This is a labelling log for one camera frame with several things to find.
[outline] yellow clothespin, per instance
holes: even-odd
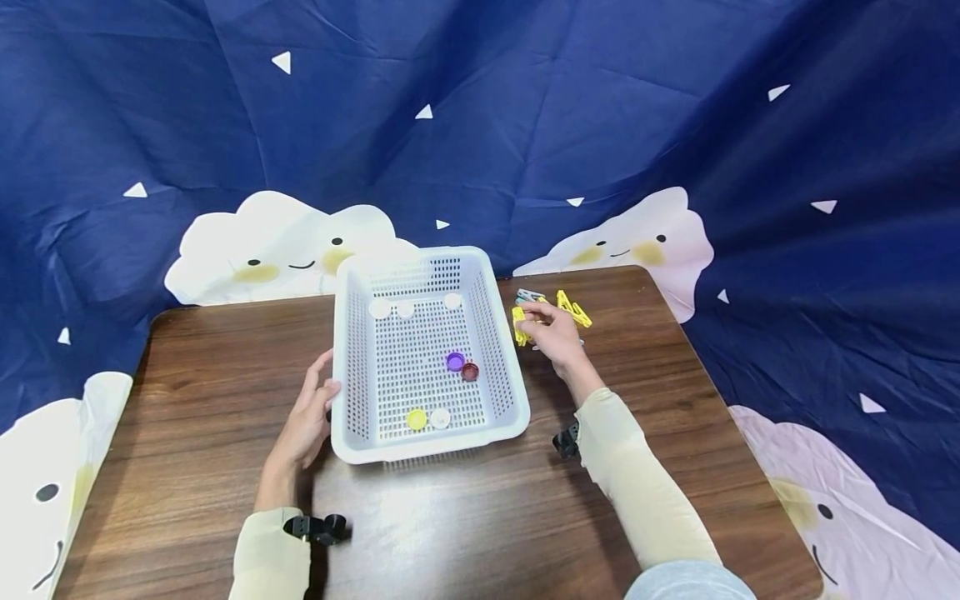
[[[570,299],[566,297],[564,290],[557,290],[557,306],[570,313],[570,316],[573,317],[573,320],[578,325],[590,327],[593,324],[593,321],[587,316],[584,309],[580,307],[580,304],[571,302]]]
[[[564,290],[557,290],[557,306],[571,315],[573,314],[573,307],[570,306],[570,300],[566,297],[566,292]]]
[[[523,309],[520,308],[519,306],[514,306],[513,312],[514,312],[514,340],[516,340],[516,344],[518,346],[526,346],[527,342],[529,342],[533,338],[531,338],[526,333],[523,333],[522,331],[520,331],[520,329],[516,326],[516,324],[521,321],[526,321],[527,318],[523,315]]]
[[[570,315],[573,317],[574,321],[584,327],[589,327],[593,324],[593,321],[587,316],[587,313],[584,312],[584,309],[580,307],[580,304],[573,302],[571,307],[573,308],[573,312],[571,312]]]

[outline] white bottle cap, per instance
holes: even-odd
[[[434,429],[446,429],[450,425],[450,411],[438,408],[430,413],[430,424]]]
[[[368,307],[370,315],[374,319],[386,319],[393,309],[393,306],[382,298],[374,298]]]
[[[460,308],[460,302],[462,301],[463,299],[460,297],[460,294],[450,293],[444,296],[444,306],[450,310],[456,310]]]
[[[412,300],[401,300],[396,303],[396,313],[401,319],[409,319],[414,316],[414,302]]]

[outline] person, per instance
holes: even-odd
[[[521,304],[519,324],[552,362],[577,406],[577,444],[590,478],[611,501],[642,572],[626,600],[756,600],[720,561],[707,528],[650,450],[620,396],[604,384],[580,344],[576,323],[547,302]],[[299,471],[317,457],[330,425],[326,413],[340,384],[320,372],[325,352],[307,370],[300,396],[260,478],[237,542],[230,600],[301,600],[309,584],[307,542],[283,532],[294,508]]]

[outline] left hand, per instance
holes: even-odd
[[[330,435],[330,421],[326,420],[333,398],[340,393],[340,382],[333,379],[320,386],[320,371],[333,357],[333,349],[320,355],[306,371],[297,403],[290,411],[283,431],[267,459],[268,464],[280,468],[308,468],[320,453]]]

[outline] beige sleeve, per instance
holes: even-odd
[[[613,504],[641,568],[677,560],[722,564],[703,521],[620,396],[597,390],[577,421],[583,466]]]
[[[283,531],[303,512],[279,508],[247,517],[233,555],[229,600],[303,600],[310,585],[310,544]]]

